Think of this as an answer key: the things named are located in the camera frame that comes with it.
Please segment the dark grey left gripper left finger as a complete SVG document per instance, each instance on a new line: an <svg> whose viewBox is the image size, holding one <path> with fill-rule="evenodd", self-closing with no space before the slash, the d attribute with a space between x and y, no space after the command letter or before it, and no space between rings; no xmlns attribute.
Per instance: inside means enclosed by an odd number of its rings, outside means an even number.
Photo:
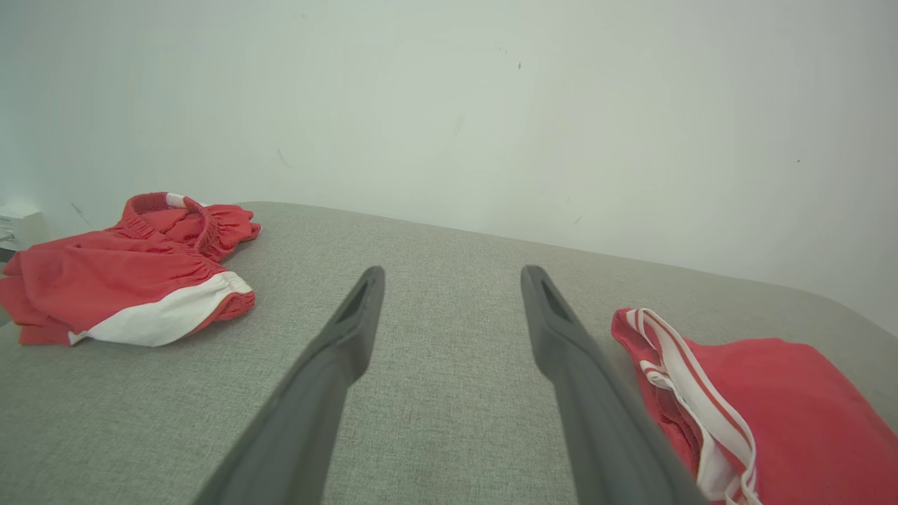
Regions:
<svg viewBox="0 0 898 505"><path fill-rule="evenodd" d="M368 371L385 272L366 269L193 505L320 505L349 388Z"/></svg>

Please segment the red jersey with white stripes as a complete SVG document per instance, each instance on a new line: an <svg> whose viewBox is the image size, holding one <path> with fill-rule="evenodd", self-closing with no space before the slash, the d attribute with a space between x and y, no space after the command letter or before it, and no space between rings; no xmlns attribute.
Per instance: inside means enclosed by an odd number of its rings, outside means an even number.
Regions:
<svg viewBox="0 0 898 505"><path fill-rule="evenodd" d="M701 345L648 308L616 310L610 332L711 505L898 505L898 437L816 349Z"/></svg>

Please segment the white plastic box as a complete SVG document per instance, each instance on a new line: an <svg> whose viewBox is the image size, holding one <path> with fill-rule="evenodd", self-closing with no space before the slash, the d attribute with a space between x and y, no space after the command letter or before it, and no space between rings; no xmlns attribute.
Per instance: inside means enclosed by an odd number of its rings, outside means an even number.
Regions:
<svg viewBox="0 0 898 505"><path fill-rule="evenodd" d="M29 206L0 206L0 248L26 250L50 239L40 210Z"/></svg>

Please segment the red shorts with white band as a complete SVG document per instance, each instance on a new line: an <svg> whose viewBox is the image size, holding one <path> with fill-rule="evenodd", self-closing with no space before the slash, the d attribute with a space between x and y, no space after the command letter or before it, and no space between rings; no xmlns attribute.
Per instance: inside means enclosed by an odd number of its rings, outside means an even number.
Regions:
<svg viewBox="0 0 898 505"><path fill-rule="evenodd" d="M17 252L0 275L0 307L23 345L161 347L253 309L253 288L223 262L260 231L237 205L139 194L113 227Z"/></svg>

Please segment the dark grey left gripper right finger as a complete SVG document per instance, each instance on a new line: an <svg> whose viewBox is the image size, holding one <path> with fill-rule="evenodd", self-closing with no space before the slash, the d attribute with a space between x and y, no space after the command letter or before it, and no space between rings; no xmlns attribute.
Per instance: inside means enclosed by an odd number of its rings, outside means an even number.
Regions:
<svg viewBox="0 0 898 505"><path fill-rule="evenodd" d="M549 273L523 267L521 292L535 363L557 398L579 505L706 505Z"/></svg>

